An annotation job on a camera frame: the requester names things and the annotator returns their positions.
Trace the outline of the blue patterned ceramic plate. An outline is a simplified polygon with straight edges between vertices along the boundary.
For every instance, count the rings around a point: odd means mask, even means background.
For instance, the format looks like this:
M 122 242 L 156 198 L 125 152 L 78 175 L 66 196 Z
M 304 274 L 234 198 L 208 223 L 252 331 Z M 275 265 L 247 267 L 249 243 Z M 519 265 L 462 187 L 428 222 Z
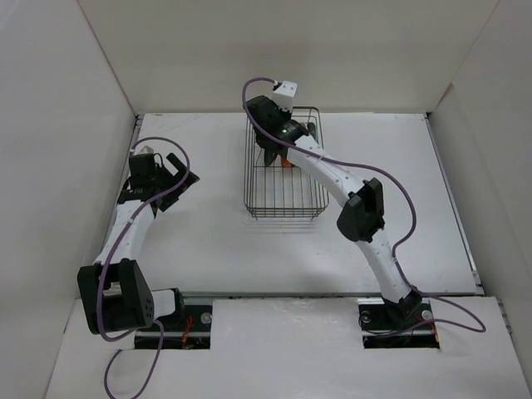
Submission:
M 317 128 L 316 125 L 313 122 L 308 122 L 306 124 L 308 134 L 314 139 L 317 139 Z

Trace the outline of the black round plate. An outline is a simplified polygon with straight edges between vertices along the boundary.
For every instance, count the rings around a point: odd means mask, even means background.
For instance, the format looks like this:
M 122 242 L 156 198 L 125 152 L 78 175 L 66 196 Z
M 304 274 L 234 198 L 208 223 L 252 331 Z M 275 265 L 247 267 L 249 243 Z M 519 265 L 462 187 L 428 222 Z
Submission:
M 277 158 L 277 154 L 270 151 L 270 150 L 264 150 L 264 166 L 269 167 L 272 166 Z

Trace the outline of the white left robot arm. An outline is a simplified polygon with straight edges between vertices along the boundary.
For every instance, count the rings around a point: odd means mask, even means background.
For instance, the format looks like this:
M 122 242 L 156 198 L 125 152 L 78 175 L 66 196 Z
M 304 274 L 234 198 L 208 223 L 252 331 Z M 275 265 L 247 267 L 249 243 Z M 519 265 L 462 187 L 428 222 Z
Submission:
M 130 176 L 116 203 L 111 233 L 93 264 L 79 269 L 77 283 L 93 334 L 149 328 L 159 320 L 169 330 L 185 322 L 184 299 L 177 288 L 150 290 L 138 264 L 149 227 L 200 178 L 170 153 L 166 161 L 144 151 L 129 157 Z

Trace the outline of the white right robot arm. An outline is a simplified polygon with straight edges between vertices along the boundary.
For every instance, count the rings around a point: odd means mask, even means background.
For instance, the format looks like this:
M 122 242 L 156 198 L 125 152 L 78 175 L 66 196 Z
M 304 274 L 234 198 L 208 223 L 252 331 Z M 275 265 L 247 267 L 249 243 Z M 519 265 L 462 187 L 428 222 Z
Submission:
M 385 232 L 382 182 L 364 180 L 342 168 L 291 113 L 266 96 L 243 104 L 254 128 L 257 144 L 267 155 L 281 156 L 314 178 L 338 202 L 337 228 L 362 251 L 377 279 L 384 302 L 384 317 L 401 328 L 415 315 L 421 295 L 401 276 Z

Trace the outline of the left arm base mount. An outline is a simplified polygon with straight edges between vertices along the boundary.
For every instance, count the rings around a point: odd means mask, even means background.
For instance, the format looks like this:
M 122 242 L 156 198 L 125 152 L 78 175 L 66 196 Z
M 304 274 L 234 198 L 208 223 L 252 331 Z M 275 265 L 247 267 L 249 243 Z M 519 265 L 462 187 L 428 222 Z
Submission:
M 159 318 L 164 328 L 163 350 L 208 350 L 211 343 L 213 301 L 186 298 L 183 315 Z

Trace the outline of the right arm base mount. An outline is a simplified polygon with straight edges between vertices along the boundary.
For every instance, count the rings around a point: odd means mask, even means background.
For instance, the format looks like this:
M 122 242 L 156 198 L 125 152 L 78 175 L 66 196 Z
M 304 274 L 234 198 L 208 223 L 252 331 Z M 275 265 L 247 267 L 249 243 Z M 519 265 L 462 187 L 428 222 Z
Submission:
M 414 313 L 402 322 L 390 318 L 381 298 L 360 298 L 357 306 L 365 349 L 440 348 L 434 323 L 417 326 L 433 317 L 428 299 L 423 299 Z

